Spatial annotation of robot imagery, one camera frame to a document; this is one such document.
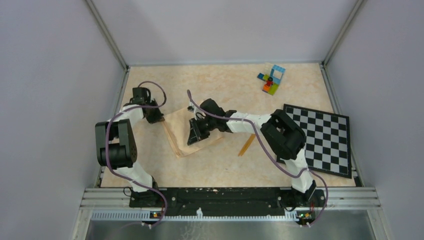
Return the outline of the peach cloth napkin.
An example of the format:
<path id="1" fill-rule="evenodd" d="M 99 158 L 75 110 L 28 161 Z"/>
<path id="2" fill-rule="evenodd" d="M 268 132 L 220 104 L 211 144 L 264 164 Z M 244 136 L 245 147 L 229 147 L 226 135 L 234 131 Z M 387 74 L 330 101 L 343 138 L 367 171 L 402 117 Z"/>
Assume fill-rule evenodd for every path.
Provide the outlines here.
<path id="1" fill-rule="evenodd" d="M 177 158 L 183 158 L 199 150 L 205 149 L 220 142 L 224 137 L 220 131 L 212 131 L 207 139 L 192 145 L 187 145 L 190 133 L 189 120 L 193 117 L 192 112 L 188 111 L 186 108 L 182 108 L 165 115 L 164 121 L 161 122 L 169 144 Z"/>

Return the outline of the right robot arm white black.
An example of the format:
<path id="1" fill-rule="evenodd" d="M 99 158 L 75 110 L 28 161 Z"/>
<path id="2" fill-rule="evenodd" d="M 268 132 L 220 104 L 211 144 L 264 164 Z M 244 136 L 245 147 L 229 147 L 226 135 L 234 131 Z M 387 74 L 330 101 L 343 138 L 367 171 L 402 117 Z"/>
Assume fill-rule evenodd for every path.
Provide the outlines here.
<path id="1" fill-rule="evenodd" d="M 305 157 L 306 135 L 285 111 L 277 109 L 263 115 L 224 111 L 211 98 L 201 105 L 191 101 L 187 109 L 194 115 L 189 120 L 188 145 L 207 139 L 213 130 L 249 133 L 255 137 L 262 135 L 278 160 L 286 165 L 291 187 L 295 190 L 294 202 L 299 206 L 307 206 L 313 200 L 316 182 L 309 172 Z"/>

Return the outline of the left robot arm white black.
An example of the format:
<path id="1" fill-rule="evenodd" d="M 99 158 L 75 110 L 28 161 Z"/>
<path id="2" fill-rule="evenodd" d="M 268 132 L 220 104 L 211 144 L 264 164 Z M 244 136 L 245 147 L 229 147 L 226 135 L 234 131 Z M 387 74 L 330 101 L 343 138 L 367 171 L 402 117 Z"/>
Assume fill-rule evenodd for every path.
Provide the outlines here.
<path id="1" fill-rule="evenodd" d="M 161 194 L 155 190 L 158 187 L 154 178 L 137 162 L 138 150 L 133 126 L 141 120 L 155 124 L 165 119 L 148 88 L 135 87 L 132 94 L 132 98 L 116 116 L 96 123 L 97 161 L 130 183 L 130 197 L 133 200 L 142 200 L 147 206 L 154 207 L 160 202 Z"/>

